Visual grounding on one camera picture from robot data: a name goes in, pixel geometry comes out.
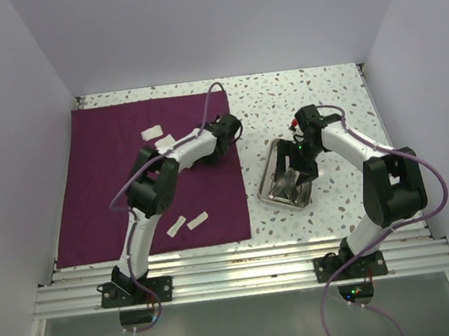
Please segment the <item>steel scissors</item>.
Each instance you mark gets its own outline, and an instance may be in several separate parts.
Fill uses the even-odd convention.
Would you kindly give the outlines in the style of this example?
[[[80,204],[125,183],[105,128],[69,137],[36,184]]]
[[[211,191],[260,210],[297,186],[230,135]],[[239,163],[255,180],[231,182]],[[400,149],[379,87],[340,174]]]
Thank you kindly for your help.
[[[288,170],[284,174],[284,182],[286,184],[286,186],[285,186],[286,195],[292,204],[296,204],[297,199],[299,197],[295,178],[296,178],[296,173],[295,173],[295,170],[293,170],[293,169]]]

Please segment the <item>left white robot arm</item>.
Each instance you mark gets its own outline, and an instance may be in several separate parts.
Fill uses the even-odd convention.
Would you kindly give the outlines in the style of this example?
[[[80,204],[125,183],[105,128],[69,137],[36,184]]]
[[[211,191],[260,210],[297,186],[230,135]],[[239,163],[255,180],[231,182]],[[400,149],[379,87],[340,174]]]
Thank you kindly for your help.
[[[141,149],[127,183],[110,204],[112,211],[120,212],[122,208],[116,203],[123,195],[127,198],[129,225],[121,256],[111,274],[111,284],[122,299],[137,304],[147,296],[143,280],[148,272],[150,247],[162,215],[172,205],[179,173],[199,161],[216,162],[242,131],[240,120],[228,113],[202,123],[170,146]]]

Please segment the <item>white gauze pad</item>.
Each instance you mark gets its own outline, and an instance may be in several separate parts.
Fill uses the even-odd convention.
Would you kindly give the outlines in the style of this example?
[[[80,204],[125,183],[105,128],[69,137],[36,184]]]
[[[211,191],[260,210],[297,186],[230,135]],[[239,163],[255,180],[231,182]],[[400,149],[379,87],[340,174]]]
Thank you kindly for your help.
[[[156,124],[155,126],[151,126],[146,130],[141,132],[142,140],[149,142],[150,140],[154,140],[157,137],[163,136],[163,129],[160,125]]]
[[[168,150],[170,146],[174,146],[176,144],[175,139],[171,134],[166,135],[165,137],[157,140],[155,142],[155,147],[158,150]]]

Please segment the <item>steel forceps with rings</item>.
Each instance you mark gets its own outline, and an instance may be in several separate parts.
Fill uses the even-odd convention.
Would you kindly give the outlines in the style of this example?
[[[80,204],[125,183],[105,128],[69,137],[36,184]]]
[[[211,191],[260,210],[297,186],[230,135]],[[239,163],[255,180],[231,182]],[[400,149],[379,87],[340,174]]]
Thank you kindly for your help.
[[[269,191],[269,198],[276,199],[277,201],[289,201],[288,182],[285,175],[278,177],[272,184]]]

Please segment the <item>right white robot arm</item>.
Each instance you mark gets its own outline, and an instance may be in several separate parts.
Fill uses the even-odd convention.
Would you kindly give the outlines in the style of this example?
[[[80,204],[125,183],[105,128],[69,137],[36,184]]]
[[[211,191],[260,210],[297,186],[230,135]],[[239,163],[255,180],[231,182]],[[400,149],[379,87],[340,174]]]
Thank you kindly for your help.
[[[362,173],[364,217],[337,253],[316,263],[329,275],[358,277],[375,260],[381,238],[427,204],[416,153],[376,145],[348,127],[340,110],[325,116],[316,105],[298,110],[290,128],[294,137],[277,145],[273,198],[298,203],[300,190],[318,178],[317,158],[325,152],[339,154]]]

